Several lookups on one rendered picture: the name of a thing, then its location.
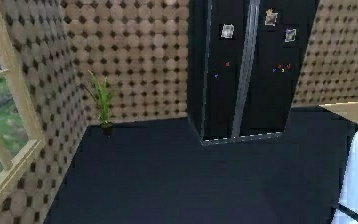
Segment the black fridge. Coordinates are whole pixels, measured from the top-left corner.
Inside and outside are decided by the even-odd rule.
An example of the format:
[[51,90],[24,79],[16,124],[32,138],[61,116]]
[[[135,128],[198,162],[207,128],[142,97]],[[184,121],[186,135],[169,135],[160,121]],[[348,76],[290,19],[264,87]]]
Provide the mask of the black fridge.
[[[273,138],[286,127],[319,0],[261,0],[252,71],[240,127],[232,138],[250,0],[190,0],[187,114],[204,145]],[[266,11],[278,14],[266,26]],[[231,39],[221,37],[234,26]],[[293,42],[285,31],[296,29]]]

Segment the green house plant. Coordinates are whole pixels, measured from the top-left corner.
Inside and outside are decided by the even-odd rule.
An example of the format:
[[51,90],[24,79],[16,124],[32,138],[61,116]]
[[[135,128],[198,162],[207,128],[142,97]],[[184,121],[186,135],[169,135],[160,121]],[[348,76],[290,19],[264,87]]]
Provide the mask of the green house plant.
[[99,127],[101,128],[102,133],[105,136],[110,137],[113,127],[113,123],[110,121],[110,104],[113,98],[113,93],[108,89],[107,78],[104,78],[104,81],[100,82],[92,71],[88,71],[88,73],[93,87],[89,88],[85,86],[85,90],[92,97],[97,107],[97,117],[100,122]]

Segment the grey photo fridge magnet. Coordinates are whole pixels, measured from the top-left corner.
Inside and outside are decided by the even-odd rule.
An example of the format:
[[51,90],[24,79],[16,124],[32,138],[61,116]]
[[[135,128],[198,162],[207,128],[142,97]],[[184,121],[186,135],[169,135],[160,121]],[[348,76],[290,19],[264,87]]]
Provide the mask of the grey photo fridge magnet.
[[278,14],[272,9],[266,11],[265,25],[266,26],[275,26],[277,22]]
[[285,42],[293,42],[296,39],[297,30],[296,29],[287,29],[285,31]]
[[231,39],[234,35],[234,26],[232,24],[224,24],[221,30],[221,37]]

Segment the beige worktop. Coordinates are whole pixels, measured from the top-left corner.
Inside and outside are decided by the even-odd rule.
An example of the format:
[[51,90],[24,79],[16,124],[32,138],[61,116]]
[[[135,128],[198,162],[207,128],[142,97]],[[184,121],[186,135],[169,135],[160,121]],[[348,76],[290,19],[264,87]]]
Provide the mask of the beige worktop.
[[323,104],[322,108],[358,124],[358,101],[347,103]]

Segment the wooden framed window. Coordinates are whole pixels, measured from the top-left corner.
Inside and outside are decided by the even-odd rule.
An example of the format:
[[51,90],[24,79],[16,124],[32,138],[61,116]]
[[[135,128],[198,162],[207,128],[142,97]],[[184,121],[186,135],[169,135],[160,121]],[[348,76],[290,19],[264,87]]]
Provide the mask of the wooden framed window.
[[0,3],[0,204],[44,143]]

